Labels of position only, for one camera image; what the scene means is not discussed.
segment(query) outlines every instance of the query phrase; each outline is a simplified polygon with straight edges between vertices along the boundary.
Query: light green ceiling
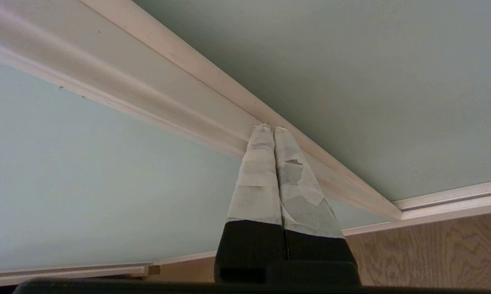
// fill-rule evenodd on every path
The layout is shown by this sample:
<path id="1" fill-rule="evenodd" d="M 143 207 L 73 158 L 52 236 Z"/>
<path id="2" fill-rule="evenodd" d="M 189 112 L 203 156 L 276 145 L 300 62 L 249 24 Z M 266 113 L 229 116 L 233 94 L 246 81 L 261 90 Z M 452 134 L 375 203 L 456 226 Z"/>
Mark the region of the light green ceiling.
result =
<path id="1" fill-rule="evenodd" d="M 0 64 L 0 270 L 214 251 L 239 166 Z M 343 228 L 385 221 L 336 211 Z"/>
<path id="2" fill-rule="evenodd" d="M 135 0 L 391 200 L 491 181 L 491 0 Z"/>

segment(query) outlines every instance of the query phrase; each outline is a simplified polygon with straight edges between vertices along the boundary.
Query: wooden wall panel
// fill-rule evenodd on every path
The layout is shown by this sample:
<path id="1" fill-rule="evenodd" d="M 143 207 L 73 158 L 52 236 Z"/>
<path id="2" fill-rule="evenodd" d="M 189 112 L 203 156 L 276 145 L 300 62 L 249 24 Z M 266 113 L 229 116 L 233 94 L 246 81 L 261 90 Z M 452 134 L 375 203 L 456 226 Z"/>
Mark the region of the wooden wall panel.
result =
<path id="1" fill-rule="evenodd" d="M 347 239 L 365 285 L 491 289 L 491 214 Z"/>

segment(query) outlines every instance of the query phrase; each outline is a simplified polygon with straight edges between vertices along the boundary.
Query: white crown molding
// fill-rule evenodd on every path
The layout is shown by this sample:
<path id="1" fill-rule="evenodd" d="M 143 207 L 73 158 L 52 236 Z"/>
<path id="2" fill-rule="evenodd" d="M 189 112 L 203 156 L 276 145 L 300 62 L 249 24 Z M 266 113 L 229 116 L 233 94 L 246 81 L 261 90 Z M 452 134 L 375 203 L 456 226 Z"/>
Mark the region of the white crown molding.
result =
<path id="1" fill-rule="evenodd" d="M 400 209 L 136 4 L 92 3 L 127 23 L 114 25 L 79 0 L 0 0 L 0 61 L 239 158 L 255 125 L 285 126 L 326 197 L 400 219 Z M 161 48 L 128 28 L 146 31 Z"/>
<path id="2" fill-rule="evenodd" d="M 491 214 L 491 182 L 417 196 L 394 203 L 403 211 L 400 221 L 345 229 L 344 235 Z"/>
<path id="3" fill-rule="evenodd" d="M 18 285 L 22 282 L 44 277 L 53 278 L 91 278 L 115 275 L 132 277 L 146 276 L 151 263 L 100 265 L 53 269 L 25 269 L 15 272 L 0 272 L 0 286 Z"/>
<path id="4" fill-rule="evenodd" d="M 485 196 L 491 196 L 491 182 L 394 201 L 393 203 L 403 212 L 407 212 L 413 209 L 483 198 Z"/>

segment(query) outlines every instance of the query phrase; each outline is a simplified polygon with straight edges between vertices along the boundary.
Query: dark foreground object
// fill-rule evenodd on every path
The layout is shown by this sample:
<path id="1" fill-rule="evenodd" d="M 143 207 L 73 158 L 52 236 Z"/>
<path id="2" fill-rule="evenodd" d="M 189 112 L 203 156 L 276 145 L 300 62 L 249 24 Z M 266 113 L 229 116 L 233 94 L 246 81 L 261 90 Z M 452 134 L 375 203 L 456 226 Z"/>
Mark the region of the dark foreground object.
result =
<path id="1" fill-rule="evenodd" d="M 214 259 L 217 283 L 307 283 L 361 286 L 344 238 L 284 230 L 241 220 L 225 224 Z"/>
<path id="2" fill-rule="evenodd" d="M 14 294 L 478 294 L 491 290 L 433 289 L 403 287 L 332 287 L 330 285 L 255 285 L 155 283 L 148 281 L 106 281 L 102 279 L 35 279 L 22 283 Z"/>

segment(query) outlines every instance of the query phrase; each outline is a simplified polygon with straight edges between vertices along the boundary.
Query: wall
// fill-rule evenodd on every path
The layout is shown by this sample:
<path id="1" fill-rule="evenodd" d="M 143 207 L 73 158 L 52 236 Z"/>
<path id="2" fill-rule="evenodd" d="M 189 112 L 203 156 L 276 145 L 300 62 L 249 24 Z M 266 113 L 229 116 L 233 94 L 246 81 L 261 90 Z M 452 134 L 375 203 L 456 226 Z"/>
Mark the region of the wall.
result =
<path id="1" fill-rule="evenodd" d="M 0 64 L 0 270 L 214 251 L 239 166 Z M 337 207 L 343 228 L 384 222 Z"/>

